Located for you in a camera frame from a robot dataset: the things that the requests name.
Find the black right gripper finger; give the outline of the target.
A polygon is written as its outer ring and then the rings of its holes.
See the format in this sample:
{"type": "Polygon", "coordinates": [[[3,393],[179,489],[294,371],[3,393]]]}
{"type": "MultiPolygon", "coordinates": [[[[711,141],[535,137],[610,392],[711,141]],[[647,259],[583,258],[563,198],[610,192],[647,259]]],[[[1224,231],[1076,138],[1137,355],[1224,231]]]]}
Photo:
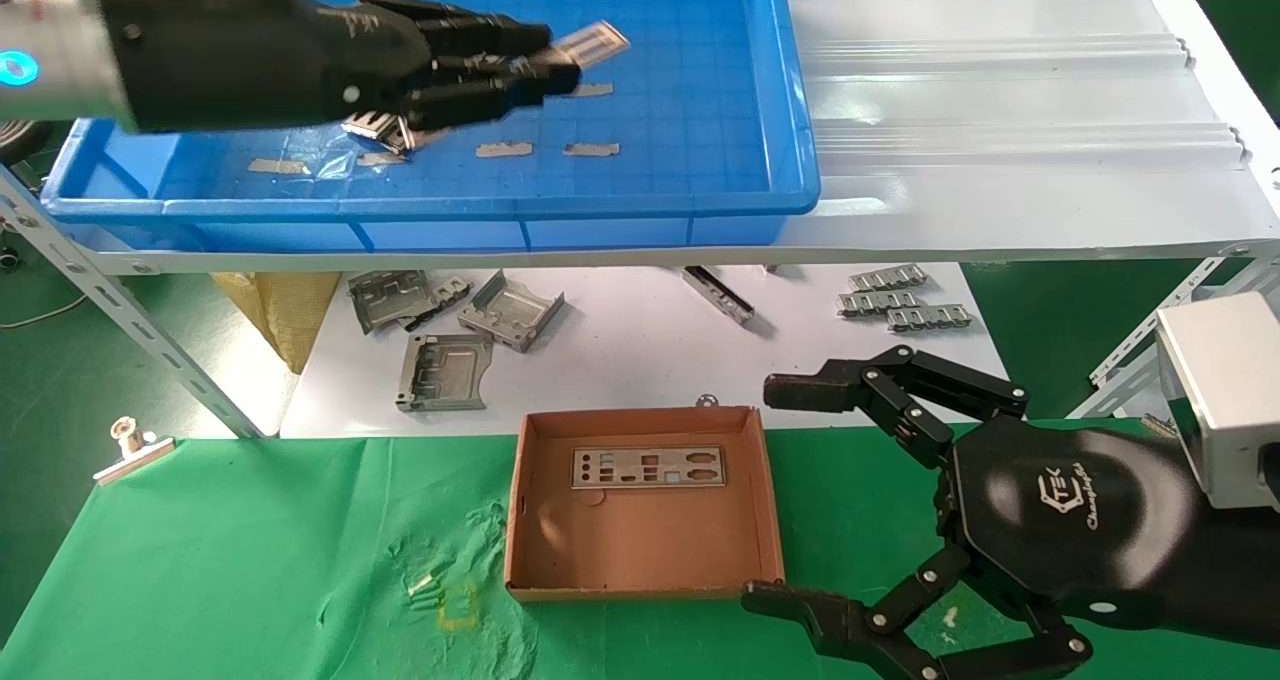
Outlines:
{"type": "Polygon", "coordinates": [[[955,434],[920,401],[987,421],[1024,417],[1025,388],[951,360],[896,346],[868,360],[831,359],[812,375],[772,374],[763,384],[769,409],[861,411],[920,466],[941,469],[955,434]]]}
{"type": "Polygon", "coordinates": [[[817,654],[865,665],[882,679],[1062,679],[1093,656],[1093,645],[1046,598],[1018,589],[968,546],[945,546],[873,604],[753,580],[742,589],[742,607],[799,624],[817,654]],[[959,585],[1025,624],[1028,636],[942,656],[922,649],[909,627],[959,585]]]}

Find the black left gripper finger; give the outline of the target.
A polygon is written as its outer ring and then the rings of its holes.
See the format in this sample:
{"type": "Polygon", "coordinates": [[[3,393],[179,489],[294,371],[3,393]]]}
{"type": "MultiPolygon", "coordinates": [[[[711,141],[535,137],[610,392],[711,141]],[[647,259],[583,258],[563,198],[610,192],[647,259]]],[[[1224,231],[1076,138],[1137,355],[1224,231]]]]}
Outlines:
{"type": "Polygon", "coordinates": [[[453,4],[428,0],[358,0],[358,4],[410,20],[435,56],[520,58],[543,51],[552,42],[552,29],[545,24],[453,4]]]}
{"type": "Polygon", "coordinates": [[[410,83],[399,117],[412,131],[489,123],[572,95],[581,79],[567,58],[436,58],[410,83]]]}

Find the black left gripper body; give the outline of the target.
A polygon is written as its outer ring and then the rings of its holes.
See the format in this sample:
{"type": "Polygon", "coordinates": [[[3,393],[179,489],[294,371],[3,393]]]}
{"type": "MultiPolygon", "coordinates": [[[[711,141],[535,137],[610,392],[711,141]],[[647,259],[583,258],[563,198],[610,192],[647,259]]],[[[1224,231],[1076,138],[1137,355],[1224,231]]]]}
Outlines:
{"type": "Polygon", "coordinates": [[[312,127],[396,111],[433,53],[412,20],[314,0],[99,0],[141,133],[312,127]]]}

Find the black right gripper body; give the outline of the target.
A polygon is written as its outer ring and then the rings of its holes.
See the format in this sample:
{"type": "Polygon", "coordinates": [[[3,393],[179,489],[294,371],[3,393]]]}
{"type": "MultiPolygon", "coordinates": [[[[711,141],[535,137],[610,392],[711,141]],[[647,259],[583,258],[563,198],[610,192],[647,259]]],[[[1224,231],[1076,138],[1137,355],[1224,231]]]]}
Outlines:
{"type": "Polygon", "coordinates": [[[1000,608],[1277,647],[1277,514],[1215,508],[1174,442],[1000,416],[945,476],[1000,608]]]}

